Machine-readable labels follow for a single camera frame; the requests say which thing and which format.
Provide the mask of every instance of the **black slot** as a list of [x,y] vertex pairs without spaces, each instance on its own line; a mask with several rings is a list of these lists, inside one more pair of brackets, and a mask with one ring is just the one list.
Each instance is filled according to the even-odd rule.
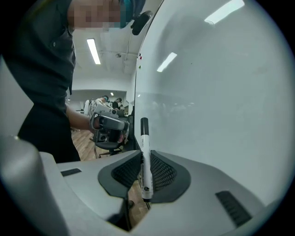
[[215,195],[236,227],[241,226],[252,218],[242,204],[230,193],[230,191],[221,191]]
[[69,175],[77,174],[79,172],[82,172],[82,171],[80,169],[75,168],[75,169],[71,169],[71,170],[67,170],[67,171],[61,171],[60,173],[63,177],[66,177]]

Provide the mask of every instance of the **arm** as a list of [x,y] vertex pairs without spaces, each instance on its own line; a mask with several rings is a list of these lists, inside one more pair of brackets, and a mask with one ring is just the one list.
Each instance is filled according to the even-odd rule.
[[83,115],[79,112],[72,110],[67,104],[66,104],[66,115],[69,118],[72,128],[79,129],[79,130],[89,130],[93,132],[93,130],[90,127],[89,116]]

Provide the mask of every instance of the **black mesh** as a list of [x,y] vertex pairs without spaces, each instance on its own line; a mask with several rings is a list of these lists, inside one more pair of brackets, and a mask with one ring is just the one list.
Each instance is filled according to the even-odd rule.
[[170,165],[151,154],[151,172],[153,174],[153,191],[159,191],[170,185],[177,171]]
[[131,158],[124,164],[112,170],[112,177],[127,188],[131,188],[140,171],[141,159],[138,157]]

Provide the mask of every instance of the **person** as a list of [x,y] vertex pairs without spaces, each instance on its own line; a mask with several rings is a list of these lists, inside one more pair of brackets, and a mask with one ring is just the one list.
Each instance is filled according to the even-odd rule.
[[71,127],[92,131],[90,117],[65,103],[76,64],[73,31],[101,28],[103,23],[113,27],[120,20],[117,0],[39,0],[3,53],[10,72],[34,103],[18,136],[52,154],[57,163],[80,160]]
[[112,103],[112,107],[116,110],[119,110],[119,105],[118,103],[122,102],[122,98],[117,98],[113,103]]
[[109,97],[107,95],[103,95],[100,99],[102,102],[109,102]]

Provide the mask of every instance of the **office chair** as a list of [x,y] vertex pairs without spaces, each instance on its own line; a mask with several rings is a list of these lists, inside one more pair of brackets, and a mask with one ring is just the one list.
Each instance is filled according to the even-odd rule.
[[122,142],[118,142],[118,139],[120,137],[120,131],[119,130],[113,130],[110,134],[109,141],[108,142],[96,142],[95,145],[101,149],[108,150],[106,153],[99,154],[98,158],[101,158],[102,155],[115,155],[117,153],[122,152],[120,149],[120,146],[124,145],[125,137]]

